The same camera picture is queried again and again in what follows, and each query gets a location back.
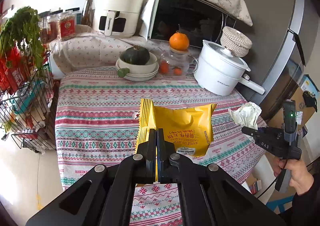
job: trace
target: jar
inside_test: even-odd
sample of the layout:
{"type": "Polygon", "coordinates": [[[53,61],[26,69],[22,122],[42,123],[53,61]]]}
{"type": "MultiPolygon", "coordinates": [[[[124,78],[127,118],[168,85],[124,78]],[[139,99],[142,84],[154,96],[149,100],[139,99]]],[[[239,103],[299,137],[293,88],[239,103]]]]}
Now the jar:
{"type": "Polygon", "coordinates": [[[69,40],[76,35],[75,16],[70,12],[58,14],[57,19],[58,39],[60,41],[69,40]]]}
{"type": "Polygon", "coordinates": [[[198,60],[188,53],[170,48],[170,51],[165,51],[160,56],[159,73],[176,78],[185,76],[188,73],[190,64],[194,62],[196,66],[189,73],[194,73],[197,70],[198,60]]]}
{"type": "Polygon", "coordinates": [[[66,9],[66,12],[69,12],[75,16],[76,25],[81,24],[82,13],[80,11],[80,8],[66,9]]]}
{"type": "Polygon", "coordinates": [[[50,11],[42,12],[39,14],[39,28],[40,28],[40,39],[43,45],[46,45],[48,42],[48,23],[47,17],[50,16],[50,11]]]}
{"type": "Polygon", "coordinates": [[[47,17],[47,33],[49,42],[55,40],[58,36],[57,19],[57,15],[47,17]]]}

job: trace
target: metal screw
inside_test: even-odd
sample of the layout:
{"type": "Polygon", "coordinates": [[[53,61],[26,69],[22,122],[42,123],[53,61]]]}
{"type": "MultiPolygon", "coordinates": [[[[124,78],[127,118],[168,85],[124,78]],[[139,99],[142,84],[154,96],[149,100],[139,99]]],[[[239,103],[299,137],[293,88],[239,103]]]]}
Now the metal screw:
{"type": "Polygon", "coordinates": [[[208,166],[208,168],[209,168],[209,170],[212,171],[212,172],[218,171],[218,169],[219,169],[218,165],[216,165],[216,164],[210,164],[210,165],[208,166]]]}
{"type": "Polygon", "coordinates": [[[249,81],[249,80],[250,80],[250,76],[249,76],[249,75],[247,75],[247,74],[244,74],[244,75],[243,75],[243,78],[245,78],[247,81],[249,81]]]}
{"type": "Polygon", "coordinates": [[[135,154],[133,155],[133,159],[136,160],[136,161],[139,161],[143,158],[143,156],[141,154],[135,154]]]}
{"type": "Polygon", "coordinates": [[[94,170],[97,172],[97,173],[100,173],[100,172],[103,172],[104,171],[104,165],[97,165],[94,170]]]}
{"type": "Polygon", "coordinates": [[[170,158],[173,160],[178,160],[180,158],[180,155],[178,153],[173,153],[170,155],[170,158]]]}

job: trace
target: white electric pot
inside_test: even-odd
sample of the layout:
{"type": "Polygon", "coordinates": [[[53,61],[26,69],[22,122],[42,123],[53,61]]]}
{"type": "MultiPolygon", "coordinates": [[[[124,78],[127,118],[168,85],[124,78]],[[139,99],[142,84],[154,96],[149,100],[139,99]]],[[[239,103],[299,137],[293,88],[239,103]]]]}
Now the white electric pot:
{"type": "Polygon", "coordinates": [[[258,84],[242,78],[244,71],[250,68],[239,57],[223,46],[203,40],[203,48],[199,56],[198,69],[194,73],[198,84],[217,95],[229,95],[237,83],[242,83],[254,91],[263,94],[265,90],[258,84]]]}

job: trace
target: stacked plates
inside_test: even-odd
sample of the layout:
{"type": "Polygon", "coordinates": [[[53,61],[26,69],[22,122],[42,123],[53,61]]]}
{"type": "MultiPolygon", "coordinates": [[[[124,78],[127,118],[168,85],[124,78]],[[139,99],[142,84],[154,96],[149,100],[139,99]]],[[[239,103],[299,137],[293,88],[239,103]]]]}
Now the stacked plates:
{"type": "MultiPolygon", "coordinates": [[[[116,62],[116,70],[118,71],[120,69],[119,67],[119,60],[117,60],[116,62]]],[[[149,74],[131,74],[128,73],[124,78],[129,80],[129,81],[133,81],[133,82],[144,82],[147,80],[152,79],[154,76],[156,76],[157,72],[159,69],[159,64],[156,64],[156,68],[153,70],[152,73],[149,74]]]]}

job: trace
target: green pumpkin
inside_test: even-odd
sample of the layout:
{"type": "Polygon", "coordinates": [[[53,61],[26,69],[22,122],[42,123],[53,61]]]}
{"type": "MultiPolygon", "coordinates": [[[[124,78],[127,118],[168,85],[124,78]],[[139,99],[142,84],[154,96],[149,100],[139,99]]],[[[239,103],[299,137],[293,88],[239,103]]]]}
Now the green pumpkin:
{"type": "Polygon", "coordinates": [[[145,65],[150,60],[150,53],[146,48],[135,45],[124,51],[120,59],[128,64],[145,65]]]}

